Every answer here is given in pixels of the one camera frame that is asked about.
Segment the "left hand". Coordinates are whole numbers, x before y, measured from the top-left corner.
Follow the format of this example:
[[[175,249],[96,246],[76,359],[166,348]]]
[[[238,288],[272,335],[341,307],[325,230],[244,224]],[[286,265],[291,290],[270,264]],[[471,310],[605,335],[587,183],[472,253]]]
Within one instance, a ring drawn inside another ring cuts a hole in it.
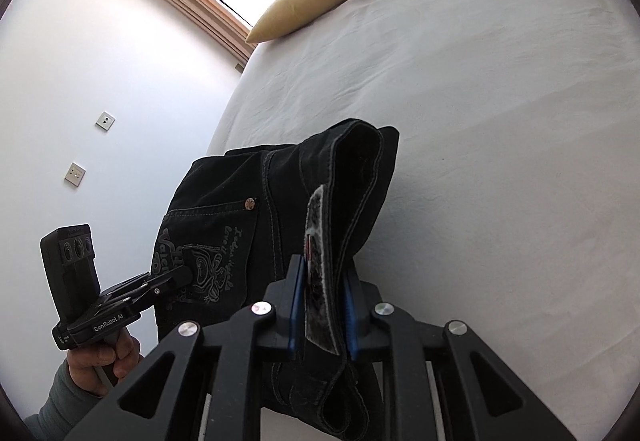
[[[66,362],[70,378],[83,391],[103,397],[108,389],[96,369],[111,366],[117,381],[121,381],[143,359],[140,348],[139,340],[124,328],[120,331],[114,347],[94,345],[68,350]]]

